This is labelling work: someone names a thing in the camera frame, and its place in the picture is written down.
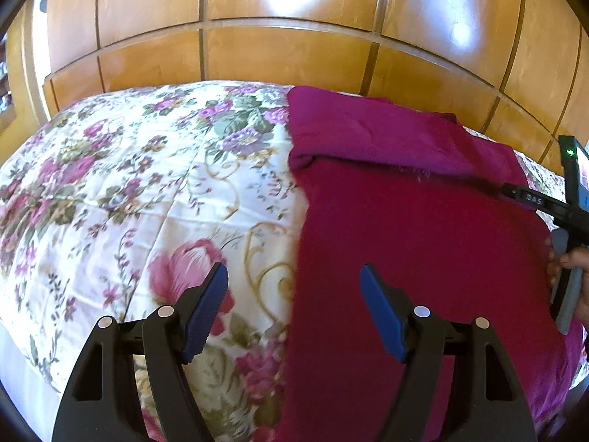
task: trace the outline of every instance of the gray handle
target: gray handle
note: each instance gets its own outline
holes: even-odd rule
[[[552,234],[552,243],[556,258],[560,258],[567,251],[568,232],[565,229],[555,229]],[[550,297],[550,304],[554,303],[554,299],[560,284],[560,277],[562,273],[557,276],[556,284],[553,287]],[[572,315],[575,312],[579,297],[581,296],[583,270],[581,267],[576,267],[570,271],[568,277],[567,289],[562,300],[562,304],[558,314],[554,318],[556,327],[561,334],[568,334],[571,327]]]

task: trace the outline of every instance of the floral comforter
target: floral comforter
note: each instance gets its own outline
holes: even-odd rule
[[[230,288],[187,379],[217,441],[274,439],[306,210],[287,164],[289,89],[201,82],[87,98],[2,166],[0,321],[56,391],[100,316],[144,318],[223,262]],[[531,187],[563,199],[562,178],[518,160]],[[163,440],[135,362],[148,434]]]

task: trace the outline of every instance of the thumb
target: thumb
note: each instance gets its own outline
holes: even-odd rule
[[[582,267],[589,270],[589,249],[575,248],[560,258],[561,266],[567,269]]]

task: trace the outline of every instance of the blue rubber tip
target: blue rubber tip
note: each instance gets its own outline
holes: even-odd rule
[[[202,294],[184,330],[182,364],[189,364],[196,354],[200,354],[207,342],[208,333],[213,326],[219,307],[229,287],[227,268],[218,264],[214,273],[209,273],[202,283]]]
[[[389,303],[378,276],[369,266],[363,266],[360,270],[360,291],[385,351],[403,364],[408,354],[403,337],[403,322]]]

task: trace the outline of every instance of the red fabric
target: red fabric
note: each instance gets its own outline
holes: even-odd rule
[[[526,184],[513,150],[471,137],[451,115],[308,87],[293,88],[288,100],[290,165],[309,208],[277,440],[368,442],[378,434],[403,366],[385,354],[360,295],[366,262],[442,318],[487,317],[535,420],[561,404],[581,327],[563,337],[550,318],[549,232],[533,211],[481,190]],[[440,432],[451,375],[446,361],[425,440]]]

